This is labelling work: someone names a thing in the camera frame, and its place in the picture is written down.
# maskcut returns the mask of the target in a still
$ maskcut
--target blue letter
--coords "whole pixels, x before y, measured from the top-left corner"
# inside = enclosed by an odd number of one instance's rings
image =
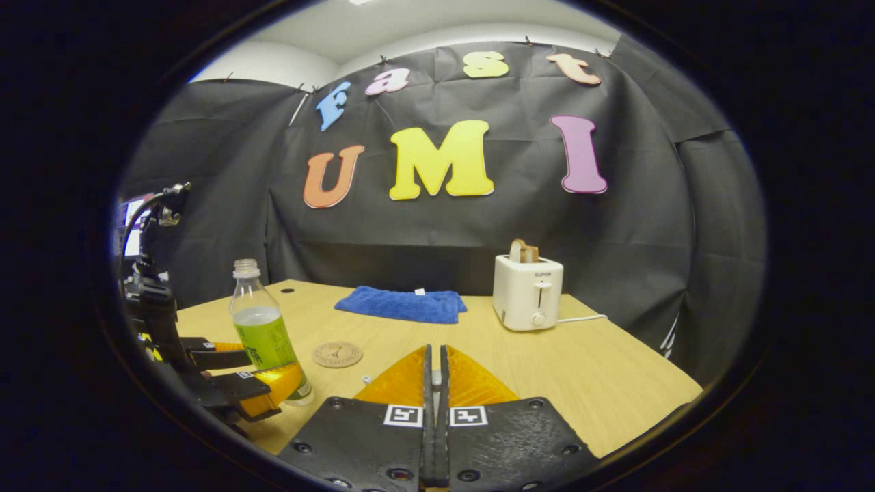
[[[331,126],[331,123],[336,122],[340,115],[343,114],[343,109],[338,108],[338,106],[346,104],[347,95],[343,91],[352,87],[352,85],[349,82],[343,82],[316,105],[316,109],[322,112],[322,131],[325,131],[326,128]]]

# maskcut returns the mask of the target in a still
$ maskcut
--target wooden table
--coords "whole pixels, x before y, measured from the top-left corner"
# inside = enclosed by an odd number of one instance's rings
[[[294,292],[282,292],[289,288]],[[548,398],[599,458],[638,437],[702,391],[674,364],[605,319],[512,332],[498,320],[488,296],[462,296],[468,312],[459,314],[457,325],[439,325],[338,311],[334,305],[353,291],[347,287],[286,280],[267,290],[280,305],[292,345],[316,392],[312,404],[282,404],[279,415],[254,424],[241,423],[256,445],[273,454],[288,444],[327,397],[354,396],[364,387],[363,376],[376,378],[427,343],[432,347],[434,369],[440,368],[440,346],[451,345],[521,398]],[[225,298],[180,310],[179,334],[239,343],[229,304],[230,298]],[[571,295],[562,296],[560,320],[593,314]],[[312,360],[312,351],[327,341],[351,341],[364,356],[348,368],[319,366]]]

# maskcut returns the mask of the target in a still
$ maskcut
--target white toaster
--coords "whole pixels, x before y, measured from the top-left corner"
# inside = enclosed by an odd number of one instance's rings
[[[562,295],[563,266],[545,257],[516,263],[495,257],[493,307],[501,323],[514,331],[543,330],[556,325]]]

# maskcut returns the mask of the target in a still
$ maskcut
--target plastic bottle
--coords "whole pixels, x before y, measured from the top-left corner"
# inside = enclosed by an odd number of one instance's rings
[[[258,369],[270,369],[298,360],[285,330],[279,304],[264,289],[258,262],[242,259],[234,262],[237,286],[231,298],[231,316],[249,360]],[[313,392],[307,376],[286,399],[288,404],[309,404]]]

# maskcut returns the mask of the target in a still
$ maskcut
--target blue towel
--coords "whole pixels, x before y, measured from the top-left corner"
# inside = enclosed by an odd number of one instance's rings
[[[453,291],[426,292],[424,296],[417,296],[413,292],[381,291],[364,285],[341,299],[334,309],[423,323],[458,323],[459,313],[468,310],[462,298]]]

